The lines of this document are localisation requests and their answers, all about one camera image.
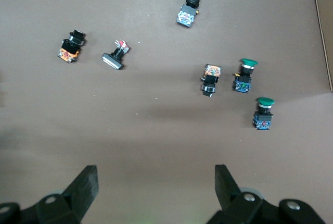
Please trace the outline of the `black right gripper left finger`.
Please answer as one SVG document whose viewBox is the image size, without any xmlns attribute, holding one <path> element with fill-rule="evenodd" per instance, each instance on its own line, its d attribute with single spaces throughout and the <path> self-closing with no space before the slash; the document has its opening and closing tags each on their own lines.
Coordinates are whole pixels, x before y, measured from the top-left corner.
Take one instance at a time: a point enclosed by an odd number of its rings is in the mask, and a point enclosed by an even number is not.
<svg viewBox="0 0 333 224">
<path fill-rule="evenodd" d="M 1 203 L 1 223 L 81 223 L 98 194 L 97 166 L 86 166 L 62 193 L 43 197 L 21 209 L 18 203 Z"/>
</svg>

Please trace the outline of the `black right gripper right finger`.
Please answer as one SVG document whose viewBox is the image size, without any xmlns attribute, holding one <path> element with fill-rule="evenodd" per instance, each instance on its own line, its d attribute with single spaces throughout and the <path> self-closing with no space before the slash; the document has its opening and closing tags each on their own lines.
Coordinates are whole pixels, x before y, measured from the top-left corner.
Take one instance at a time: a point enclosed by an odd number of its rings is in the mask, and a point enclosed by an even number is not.
<svg viewBox="0 0 333 224">
<path fill-rule="evenodd" d="M 275 206 L 254 192 L 242 191 L 226 165 L 215 166 L 215 192 L 221 210 L 208 223 L 324 223 L 306 202 L 283 199 Z"/>
</svg>

